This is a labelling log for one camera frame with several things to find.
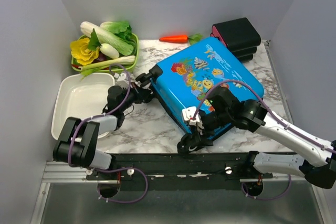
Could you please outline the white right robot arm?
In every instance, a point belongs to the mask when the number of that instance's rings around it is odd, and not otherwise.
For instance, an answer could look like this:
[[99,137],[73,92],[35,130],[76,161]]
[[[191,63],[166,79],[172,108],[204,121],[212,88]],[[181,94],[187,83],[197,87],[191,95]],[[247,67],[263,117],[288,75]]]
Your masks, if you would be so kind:
[[335,183],[335,141],[316,137],[287,122],[261,98],[239,101],[226,87],[217,86],[206,95],[214,108],[209,115],[195,111],[196,121],[206,131],[231,124],[240,130],[266,136],[294,151],[294,155],[257,153],[243,162],[249,178],[259,173],[283,173],[303,177],[309,183],[330,189]]

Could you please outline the blue fish print suitcase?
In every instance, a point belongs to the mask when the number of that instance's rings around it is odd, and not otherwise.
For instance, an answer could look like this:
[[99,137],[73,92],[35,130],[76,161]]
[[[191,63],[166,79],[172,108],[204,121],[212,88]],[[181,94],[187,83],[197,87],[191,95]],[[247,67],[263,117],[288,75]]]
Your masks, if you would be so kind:
[[182,109],[195,106],[205,113],[214,109],[205,98],[217,84],[228,88],[239,100],[257,100],[264,87],[256,77],[216,38],[201,40],[156,63],[136,80],[147,84],[169,116],[185,132],[177,151],[186,154],[212,146],[222,135],[201,135],[198,126],[183,122]]

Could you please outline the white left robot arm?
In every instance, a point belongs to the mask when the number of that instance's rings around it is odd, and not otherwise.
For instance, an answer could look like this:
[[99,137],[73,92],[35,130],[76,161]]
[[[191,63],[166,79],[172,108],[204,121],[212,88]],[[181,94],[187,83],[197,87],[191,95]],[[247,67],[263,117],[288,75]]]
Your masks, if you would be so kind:
[[118,130],[124,122],[126,109],[134,104],[148,103],[153,98],[151,90],[134,82],[127,88],[111,86],[102,114],[84,120],[66,119],[53,150],[53,159],[72,167],[96,168],[104,179],[112,179],[116,166],[111,163],[110,154],[97,150],[98,136]]

